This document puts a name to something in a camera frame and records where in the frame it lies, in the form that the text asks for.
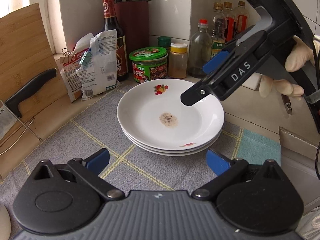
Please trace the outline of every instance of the stack of plates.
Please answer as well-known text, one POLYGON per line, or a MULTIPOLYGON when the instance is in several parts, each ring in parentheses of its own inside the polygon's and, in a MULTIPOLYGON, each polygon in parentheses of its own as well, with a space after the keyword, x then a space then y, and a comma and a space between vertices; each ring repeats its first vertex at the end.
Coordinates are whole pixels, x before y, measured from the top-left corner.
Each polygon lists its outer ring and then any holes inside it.
POLYGON ((183 105, 180 95, 193 85, 161 79, 129 90, 117 108, 124 134, 140 148, 160 155, 184 156, 207 149, 222 131, 224 112, 212 95, 193 106, 183 105))

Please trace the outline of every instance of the knife block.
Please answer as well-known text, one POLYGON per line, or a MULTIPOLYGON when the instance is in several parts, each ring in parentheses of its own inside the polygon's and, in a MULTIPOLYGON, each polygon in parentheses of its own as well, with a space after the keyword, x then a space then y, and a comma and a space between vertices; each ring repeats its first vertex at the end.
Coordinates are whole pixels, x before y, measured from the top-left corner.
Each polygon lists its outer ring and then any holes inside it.
POLYGON ((124 30, 129 72, 132 62, 129 54, 134 50, 149 47, 148 1, 126 1, 115 4, 119 25, 124 30))

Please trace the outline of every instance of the wooden cutting board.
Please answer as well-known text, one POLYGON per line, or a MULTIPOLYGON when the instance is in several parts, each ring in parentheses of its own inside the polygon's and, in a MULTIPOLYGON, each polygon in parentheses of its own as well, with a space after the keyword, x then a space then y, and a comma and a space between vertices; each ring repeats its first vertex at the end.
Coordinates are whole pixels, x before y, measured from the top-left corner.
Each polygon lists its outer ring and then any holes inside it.
MULTIPOLYGON (((33 77, 51 68, 57 68, 57 65, 45 34, 38 3, 0 18, 1 100, 6 101, 33 77)), ((55 78, 19 104, 21 120, 29 120, 66 93, 57 69, 55 78)), ((20 123, 15 123, 1 141, 19 126, 20 123)))

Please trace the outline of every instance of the screw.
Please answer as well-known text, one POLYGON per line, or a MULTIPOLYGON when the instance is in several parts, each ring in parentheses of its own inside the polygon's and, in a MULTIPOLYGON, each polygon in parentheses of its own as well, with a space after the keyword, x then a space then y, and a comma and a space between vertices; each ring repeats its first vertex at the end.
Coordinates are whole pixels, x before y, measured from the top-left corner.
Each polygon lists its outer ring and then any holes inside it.
POLYGON ((123 196, 123 192, 119 189, 112 189, 107 192, 107 196, 110 198, 119 198, 123 196))
POLYGON ((210 191, 205 188, 199 188, 194 192, 194 195, 197 197, 208 197, 210 195, 210 191))

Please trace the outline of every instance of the food residue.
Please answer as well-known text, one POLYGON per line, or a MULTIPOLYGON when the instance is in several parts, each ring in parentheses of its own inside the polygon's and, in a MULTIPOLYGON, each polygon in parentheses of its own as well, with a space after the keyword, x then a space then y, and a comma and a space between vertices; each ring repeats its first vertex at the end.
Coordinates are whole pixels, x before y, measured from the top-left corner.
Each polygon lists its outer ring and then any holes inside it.
POLYGON ((160 122, 166 127, 176 127, 178 125, 178 118, 170 113, 163 113, 159 117, 160 122))

